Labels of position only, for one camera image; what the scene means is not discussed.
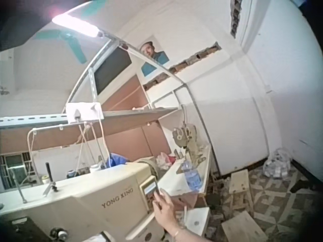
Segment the hand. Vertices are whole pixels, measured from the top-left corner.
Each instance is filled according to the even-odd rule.
[[[153,209],[157,222],[170,233],[171,236],[180,229],[178,222],[175,218],[174,204],[170,195],[161,189],[161,195],[154,192],[155,201],[153,201]]]

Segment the ceiling light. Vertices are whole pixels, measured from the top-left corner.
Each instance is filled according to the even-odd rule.
[[[98,27],[68,14],[57,15],[52,21],[57,25],[75,30],[90,37],[97,37],[100,32]]]

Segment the tiled floor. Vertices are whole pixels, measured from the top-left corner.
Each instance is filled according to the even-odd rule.
[[[264,176],[262,167],[249,171],[254,195],[254,220],[270,241],[286,241],[287,237],[292,241],[302,222],[314,212],[318,193],[309,189],[300,189],[294,194],[289,191],[299,179],[306,180],[293,166],[285,179]],[[220,224],[229,217],[229,182],[230,179],[225,180],[221,190],[222,206],[211,211],[207,236],[213,241],[225,241]]]

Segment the thread spool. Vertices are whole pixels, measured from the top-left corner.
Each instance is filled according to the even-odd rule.
[[[90,173],[93,173],[93,172],[96,172],[99,170],[101,170],[101,167],[98,164],[91,165],[91,167],[90,167]]]
[[[41,180],[44,184],[49,184],[50,183],[50,179],[49,179],[49,176],[48,175],[43,175],[41,177]]]

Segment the plastic bottle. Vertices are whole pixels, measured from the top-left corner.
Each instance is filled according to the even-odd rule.
[[[203,183],[197,169],[192,166],[190,161],[185,160],[182,163],[182,170],[185,174],[188,187],[192,191],[198,191],[202,187]]]

